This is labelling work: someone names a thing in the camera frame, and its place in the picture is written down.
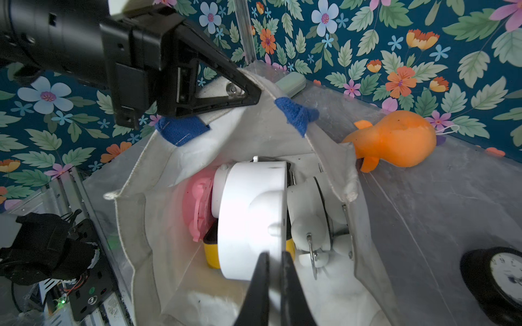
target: yellow object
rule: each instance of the yellow object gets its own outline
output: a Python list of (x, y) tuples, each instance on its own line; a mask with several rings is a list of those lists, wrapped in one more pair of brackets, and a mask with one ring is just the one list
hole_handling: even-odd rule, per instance
[(375, 126), (361, 120), (359, 129), (342, 142), (352, 142), (358, 159), (364, 158), (361, 171), (373, 171), (383, 159), (395, 166), (412, 167), (424, 161), (435, 149), (435, 129), (423, 117), (410, 111), (394, 111)]

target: orange flower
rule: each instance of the orange flower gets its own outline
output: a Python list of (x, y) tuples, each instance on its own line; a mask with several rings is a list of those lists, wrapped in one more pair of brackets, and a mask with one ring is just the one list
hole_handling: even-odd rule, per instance
[(442, 77), (437, 77), (430, 81), (430, 89), (434, 92), (443, 93), (449, 91), (449, 82)]
[(18, 160), (3, 160), (0, 161), (0, 172), (13, 172), (20, 166)]
[(371, 71), (373, 73), (378, 73), (382, 66), (383, 66), (383, 63), (380, 60), (372, 60), (367, 65), (367, 68), (369, 71)]
[(390, 82), (386, 83), (386, 90), (391, 91), (390, 96), (398, 99), (400, 95), (408, 96), (411, 94), (411, 88), (417, 86), (417, 80), (412, 78), (415, 71), (410, 67), (399, 67), (397, 73), (392, 72), (388, 75)]
[(276, 49), (276, 38), (272, 35), (269, 29), (261, 30), (261, 46), (265, 49), (266, 53), (274, 54)]
[(7, 199), (4, 197), (4, 195), (7, 194), (7, 188), (6, 187), (0, 187), (0, 205), (4, 203), (4, 201)]
[(406, 34), (406, 43), (409, 47), (418, 47), (424, 51), (434, 46), (439, 37), (434, 32), (422, 33), (420, 29), (410, 29)]
[(131, 146), (132, 146), (132, 143), (130, 143), (128, 141), (122, 141), (122, 143), (120, 144), (119, 147), (117, 144), (110, 145), (109, 147), (107, 147), (107, 152), (109, 152), (109, 154), (101, 154), (100, 162), (107, 163), (107, 162), (111, 161), (116, 156), (120, 155), (121, 153), (123, 153), (126, 150), (128, 150), (129, 148), (131, 148)]
[(256, 7), (260, 15), (262, 15), (265, 12), (265, 6), (263, 6), (261, 2), (257, 2)]

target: clock face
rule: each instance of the clock face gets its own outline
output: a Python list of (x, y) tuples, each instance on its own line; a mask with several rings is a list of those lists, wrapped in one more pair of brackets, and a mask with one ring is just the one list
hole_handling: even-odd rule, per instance
[(522, 305), (522, 257), (512, 253), (497, 253), (491, 258), (490, 269), (499, 288)]

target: green leaf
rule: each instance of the green leaf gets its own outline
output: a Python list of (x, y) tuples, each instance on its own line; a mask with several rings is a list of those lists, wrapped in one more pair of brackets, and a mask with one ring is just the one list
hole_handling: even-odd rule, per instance
[(431, 0), (413, 0), (410, 5), (408, 6), (408, 9), (414, 9), (417, 8), (420, 5), (425, 5), (429, 3)]
[(353, 80), (358, 80), (362, 77), (364, 72), (366, 71), (366, 63), (368, 59), (363, 59), (361, 61), (355, 61), (350, 69), (348, 69), (348, 76), (350, 76)]
[(284, 44), (284, 48), (287, 50), (288, 58), (294, 59), (295, 58), (295, 48), (294, 48), (292, 42), (287, 37), (284, 37), (284, 39), (286, 40), (286, 43)]
[(18, 139), (11, 138), (9, 135), (0, 134), (0, 151), (10, 152), (11, 149), (24, 149), (27, 146), (17, 142)]
[(522, 98), (522, 89), (519, 89), (518, 91), (514, 91), (513, 93), (509, 93), (505, 97), (507, 99), (520, 99), (520, 98)]
[(471, 98), (471, 107), (477, 110), (491, 110), (504, 100), (507, 94), (506, 78), (502, 76), (493, 85), (486, 85), (477, 95)]
[(154, 132), (154, 127), (152, 126), (149, 126), (149, 125), (145, 125), (145, 127), (143, 127), (143, 129), (141, 130), (141, 133), (140, 133), (140, 137), (143, 139), (144, 137), (147, 137), (148, 135), (150, 135), (151, 133)]
[(415, 112), (423, 117), (430, 116), (433, 110), (438, 106), (437, 98), (433, 96), (426, 87), (422, 91), (421, 96), (417, 96), (415, 103)]
[(308, 64), (306, 62), (302, 61), (301, 59), (297, 59), (295, 61), (294, 67), (295, 67), (295, 71), (297, 71), (298, 73), (301, 73), (303, 75), (312, 73), (312, 71), (308, 67)]
[(437, 74), (442, 70), (447, 69), (445, 65), (436, 65), (434, 62), (421, 63), (418, 66), (413, 66), (417, 82), (423, 82), (437, 77)]
[(85, 162), (89, 157), (91, 157), (91, 153), (96, 148), (88, 147), (88, 148), (77, 148), (75, 150), (70, 150), (67, 154), (63, 154), (62, 161), (64, 164), (72, 164), (74, 166), (78, 166), (81, 163)]
[(81, 129), (76, 124), (76, 122), (73, 122), (69, 125), (69, 128), (67, 128), (67, 133), (70, 134), (70, 139), (73, 142), (76, 142), (78, 140), (78, 137), (81, 135)]
[(326, 79), (328, 79), (335, 87), (343, 88), (344, 84), (346, 84), (346, 76), (341, 73), (331, 73), (326, 76)]
[(410, 111), (413, 108), (413, 104), (415, 103), (415, 100), (413, 99), (413, 95), (408, 95), (406, 97), (399, 96), (399, 105), (401, 109), (404, 111)]
[(494, 117), (493, 120), (522, 120), (522, 107), (512, 108), (509, 112)]
[(482, 11), (474, 11), (470, 16), (459, 17), (455, 24), (443, 27), (444, 33), (455, 36), (455, 40), (473, 41), (476, 38), (480, 40), (488, 37), (499, 26), (499, 20), (490, 20), (489, 17), (494, 9), (483, 9)]
[(325, 58), (326, 62), (328, 62), (329, 65), (331, 65), (333, 67), (334, 66), (334, 62), (332, 61), (331, 53), (330, 53), (330, 51), (328, 51), (327, 48), (325, 48), (324, 55), (325, 55), (324, 58)]
[(232, 43), (238, 43), (239, 42), (239, 30), (238, 28), (234, 25), (234, 22), (232, 21), (230, 23), (230, 40), (232, 41)]
[(177, 0), (176, 8), (177, 12), (183, 16), (190, 16), (195, 14), (197, 11), (192, 7), (192, 2), (189, 0)]
[(306, 39), (303, 36), (303, 31), (299, 29), (299, 33), (295, 38), (295, 49), (299, 53), (304, 53), (306, 51)]
[(380, 100), (383, 100), (385, 98), (387, 98), (388, 96), (390, 96), (390, 93), (391, 92), (388, 92), (386, 90), (386, 86), (384, 85), (381, 85), (379, 88), (377, 88), (375, 90), (375, 92), (373, 93), (373, 101), (380, 101)]
[(348, 26), (349, 31), (360, 32), (366, 29), (373, 21), (373, 11), (370, 7), (362, 7), (355, 16), (352, 17), (352, 23)]
[(266, 28), (272, 32), (272, 35), (274, 35), (277, 32), (277, 24), (279, 24), (279, 19), (273, 19), (271, 18), (268, 21), (268, 24), (266, 24)]
[(67, 98), (67, 99), (69, 101), (71, 101), (74, 104), (74, 106), (77, 106), (77, 107), (84, 107), (86, 105), (93, 105), (93, 104), (96, 103), (93, 100), (87, 100), (87, 99), (84, 99), (81, 96), (73, 96), (73, 97)]
[(380, 10), (379, 20), (383, 21), (386, 27), (397, 28), (397, 26), (410, 26), (413, 24), (406, 16), (409, 10), (404, 8), (404, 4), (398, 0), (391, 0), (389, 6), (381, 6)]
[(442, 3), (442, 0), (440, 2), (435, 0), (433, 7), (431, 7), (430, 12), (426, 16), (426, 19), (424, 20), (424, 24), (426, 26), (433, 24), (433, 22), (435, 21), (435, 17), (437, 17), (437, 13), (438, 13), (438, 8), (441, 6), (441, 3)]
[(449, 92), (444, 93), (441, 109), (447, 113), (460, 112), (466, 107), (466, 102), (466, 92), (462, 92), (459, 85), (453, 83)]
[(489, 139), (489, 132), (484, 127), (485, 124), (479, 122), (478, 119), (470, 118), (468, 115), (462, 115), (452, 120), (454, 125), (452, 130), (458, 130), (458, 133), (469, 137), (484, 137)]
[(362, 0), (344, 0), (342, 4), (339, 6), (340, 9), (355, 9), (362, 5)]
[(81, 124), (86, 124), (88, 122), (98, 121), (100, 118), (99, 117), (90, 116), (90, 115), (87, 115), (85, 113), (79, 113), (79, 114), (73, 115), (71, 117), (71, 119), (76, 121), (76, 122), (79, 122)]
[(232, 60), (234, 62), (239, 62), (243, 58), (243, 53), (244, 53), (243, 52), (243, 48), (242, 47), (238, 47), (232, 53), (232, 57), (230, 58), (230, 60)]
[(98, 139), (98, 138), (103, 138), (103, 139), (107, 139), (107, 138), (110, 138), (109, 135), (106, 135), (104, 133), (102, 133), (101, 130), (99, 129), (85, 129), (89, 135), (91, 135), (92, 138), (95, 138), (95, 139)]
[(400, 60), (400, 56), (398, 57), (395, 52), (381, 51), (383, 55), (383, 68), (387, 74), (396, 73), (399, 67), (404, 66), (404, 63)]
[(292, 32), (293, 32), (292, 17), (290, 17), (290, 15), (285, 13), (281, 17), (281, 22), (283, 23), (284, 31), (288, 34), (288, 36), (290, 36), (290, 38), (292, 38)]
[(493, 55), (495, 58), (499, 57), (501, 63), (508, 61), (515, 67), (522, 67), (522, 28), (504, 32), (493, 42), (491, 48), (495, 49)]
[(276, 53), (277, 53), (277, 60), (279, 61), (280, 65), (287, 64), (287, 54), (284, 52), (284, 48), (279, 45), (279, 43), (276, 43)]
[(8, 186), (6, 189), (7, 194), (4, 196), (7, 199), (27, 197), (34, 192), (33, 189), (24, 186)]
[(112, 109), (111, 96), (104, 95), (100, 91), (96, 92), (96, 96), (98, 97), (96, 103), (100, 106), (100, 109), (104, 110), (106, 114), (114, 114), (114, 109)]
[(408, 61), (406, 61), (406, 67), (411, 67), (411, 65), (415, 62), (415, 54), (412, 54), (408, 57)]
[(453, 8), (453, 11), (459, 15), (464, 15), (464, 0), (447, 0), (446, 5)]
[(7, 112), (0, 112), (0, 127), (7, 127), (7, 124), (12, 124), (16, 121), (20, 121), (21, 117), (13, 117), (5, 115)]
[(306, 34), (307, 39), (311, 39), (317, 36), (317, 25), (310, 27), (310, 31)]
[(214, 78), (217, 74), (218, 74), (217, 72), (210, 69), (209, 67), (205, 67), (205, 69), (203, 69), (203, 77), (206, 80), (210, 80), (210, 79)]
[(48, 184), (51, 181), (51, 177), (43, 174), (43, 172), (40, 170), (23, 170), (23, 172), (11, 172), (5, 174), (4, 177), (13, 179), (15, 183), (30, 187), (40, 187)]
[(132, 128), (122, 127), (119, 125), (114, 125), (112, 127), (114, 128), (114, 130), (112, 131), (112, 137), (116, 137), (118, 135), (125, 135), (133, 131)]
[(319, 60), (317, 60), (315, 62), (314, 73), (318, 72), (322, 67), (323, 67), (323, 58), (319, 58)]
[(314, 54), (314, 53), (319, 53), (319, 52), (321, 52), (323, 49), (324, 49), (324, 43), (317, 42), (317, 43), (315, 43), (315, 46), (314, 46), (314, 48), (312, 49), (312, 51), (310, 51), (310, 53), (312, 53), (312, 54)]
[(484, 77), (484, 71), (488, 69), (490, 58), (484, 51), (470, 53), (460, 59), (459, 78), (463, 79), (469, 88), (473, 88), (478, 78)]
[(228, 12), (227, 15), (235, 12), (235, 2), (234, 0), (228, 0), (227, 2)]
[(50, 134), (47, 130), (26, 129), (26, 131), (32, 136), (29, 139), (44, 151), (55, 151), (62, 145), (62, 140), (55, 134)]
[(350, 47), (350, 40), (346, 41), (346, 43), (341, 47), (337, 62), (343, 67), (348, 67), (352, 62), (352, 48)]
[(13, 62), (7, 65), (7, 79), (9, 81), (15, 80), (15, 74), (23, 68), (23, 64), (20, 62)]
[(359, 42), (359, 51), (357, 56), (368, 54), (375, 49), (375, 46), (379, 43), (379, 34), (374, 29), (368, 29), (364, 32), (361, 42)]
[(373, 91), (375, 91), (379, 84), (380, 75), (381, 74), (368, 75), (361, 80), (361, 88), (359, 91), (362, 95), (371, 95)]
[(55, 162), (55, 158), (53, 154), (47, 154), (45, 152), (34, 152), (30, 151), (25, 154), (16, 154), (13, 155), (14, 158), (19, 160), (23, 160), (23, 164), (29, 164), (30, 166), (35, 167), (49, 167), (53, 166)]
[(303, 21), (303, 15), (301, 14), (301, 6), (297, 0), (286, 0), (288, 10), (290, 14), (297, 20)]

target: blue flower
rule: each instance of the blue flower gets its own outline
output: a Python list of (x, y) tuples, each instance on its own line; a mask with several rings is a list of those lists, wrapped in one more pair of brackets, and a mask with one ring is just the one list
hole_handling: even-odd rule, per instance
[(141, 126), (141, 125), (146, 125), (148, 119), (149, 119), (149, 118), (146, 118), (145, 115), (142, 115), (141, 118), (138, 119), (138, 121), (139, 121), (139, 125), (140, 125), (140, 126)]
[(222, 29), (222, 28), (221, 28), (221, 29), (220, 29), (220, 28), (216, 28), (216, 37), (219, 38), (219, 39), (221, 40), (221, 37), (222, 37), (222, 36), (225, 36), (225, 35), (223, 34), (223, 29)]
[(437, 58), (435, 58), (435, 61), (439, 61), (441, 57), (444, 59), (448, 59), (448, 55), (445, 52), (448, 52), (451, 49), (451, 46), (448, 46), (443, 50), (442, 46), (440, 44), (437, 44), (437, 46), (435, 47), (435, 50), (437, 50), (437, 52), (433, 52), (432, 54), (430, 54), (430, 57), (436, 56)]
[(70, 117), (73, 116), (71, 113), (64, 115), (62, 111), (58, 110), (58, 111), (56, 111), (56, 115), (57, 115), (57, 117), (52, 117), (51, 120), (59, 121), (60, 126), (65, 125), (65, 122), (69, 122), (69, 123), (73, 122), (71, 119), (69, 119)]
[(33, 110), (29, 110), (29, 108), (32, 107), (32, 104), (26, 104), (26, 105), (22, 106), (22, 103), (20, 103), (19, 101), (15, 101), (15, 105), (17, 107), (12, 108), (11, 112), (20, 111), (20, 116), (21, 117), (23, 117), (26, 114), (26, 112), (27, 113), (34, 113)]
[(326, 33), (325, 39), (321, 41), (321, 43), (325, 44), (325, 47), (331, 47), (331, 43), (334, 41), (334, 38), (330, 38), (330, 34)]
[(92, 169), (92, 171), (96, 171), (97, 169), (101, 168), (103, 164), (102, 163), (98, 163), (98, 161), (94, 161), (94, 163), (92, 163), (91, 165), (89, 165), (89, 167)]
[(391, 45), (391, 50), (395, 50), (395, 48), (398, 48), (399, 50), (402, 49), (402, 45), (400, 45), (399, 43), (402, 42), (404, 40), (403, 37), (399, 37), (399, 39), (397, 40), (395, 38), (395, 35), (392, 35), (391, 36), (391, 39), (393, 40), (392, 42), (388, 42), (388, 45)]
[(348, 18), (345, 18), (345, 15), (343, 13), (341, 13), (341, 15), (339, 16), (339, 18), (337, 18), (335, 21), (339, 24), (339, 26), (343, 26), (344, 28), (346, 28), (346, 22), (350, 20)]
[(227, 12), (225, 11), (226, 8), (225, 7), (222, 7), (222, 6), (219, 6), (219, 12), (218, 12), (218, 15), (223, 17), (224, 15), (227, 14)]
[(139, 136), (138, 135), (134, 136), (134, 134), (129, 134), (129, 136), (130, 136), (130, 138), (127, 139), (127, 141), (130, 141), (133, 144), (139, 140)]
[(107, 119), (103, 119), (103, 121), (98, 121), (98, 124), (100, 125), (100, 129), (103, 129), (108, 128), (111, 123), (108, 122)]

